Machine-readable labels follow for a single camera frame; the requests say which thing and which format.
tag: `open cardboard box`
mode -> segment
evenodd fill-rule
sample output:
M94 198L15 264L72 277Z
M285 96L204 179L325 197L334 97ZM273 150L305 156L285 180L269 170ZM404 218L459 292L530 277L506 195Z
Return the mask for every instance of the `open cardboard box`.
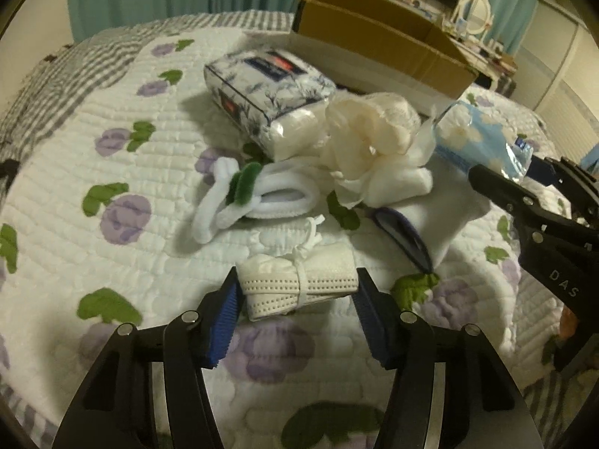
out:
M388 0L300 0L289 47L339 85L398 92L427 115L477 77L440 28Z

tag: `silver bolt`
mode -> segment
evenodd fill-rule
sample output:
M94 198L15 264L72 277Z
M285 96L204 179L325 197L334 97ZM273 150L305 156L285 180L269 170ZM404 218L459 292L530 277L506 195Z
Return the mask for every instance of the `silver bolt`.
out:
M406 324L414 324L418 320L418 316L414 312L404 311L401 313L400 319Z
M133 332L133 325L131 324L121 324L116 332L119 334L119 336L128 336L129 334L131 334Z
M196 311L187 311L181 314L181 320L188 324L196 322L198 317L200 317L200 315Z
M469 336L478 336L480 334L480 327L476 324L466 324L464 330Z

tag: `white mirror frame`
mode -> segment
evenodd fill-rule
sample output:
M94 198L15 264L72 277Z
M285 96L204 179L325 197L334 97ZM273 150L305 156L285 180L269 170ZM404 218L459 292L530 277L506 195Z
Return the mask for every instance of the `white mirror frame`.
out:
M453 17L451 18L454 22L457 21L457 18L459 16L461 16L463 18L463 12L466 8L466 5L468 5L468 3L471 3L472 5L474 4L483 4L483 6L485 7L485 9L487 10L487 20L484 22L483 26L481 26L481 28L475 28L475 29L467 29L467 32L471 35L478 35L481 34L481 39L484 39L484 37L486 36L487 32L488 32L488 28L487 26L491 26L493 23L493 14L491 13L491 8L490 8L490 3L489 0L461 0L455 10L453 11Z

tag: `sliding closet door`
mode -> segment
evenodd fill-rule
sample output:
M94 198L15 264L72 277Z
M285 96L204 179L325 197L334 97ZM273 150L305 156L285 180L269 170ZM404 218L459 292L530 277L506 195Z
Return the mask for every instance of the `sliding closet door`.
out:
M539 0L531 24L515 55L518 71L511 99L535 109L564 62L576 23Z
M567 64L537 112L561 153L579 162L599 141L599 49L583 27Z

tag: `blue plastic package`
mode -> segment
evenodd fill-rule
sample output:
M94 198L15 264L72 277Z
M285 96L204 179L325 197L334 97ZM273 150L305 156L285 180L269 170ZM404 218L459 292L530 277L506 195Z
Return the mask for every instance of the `blue plastic package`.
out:
M462 102L453 104L437 121L435 137L435 152L466 173L482 164L519 182L532 160L532 146L515 131Z

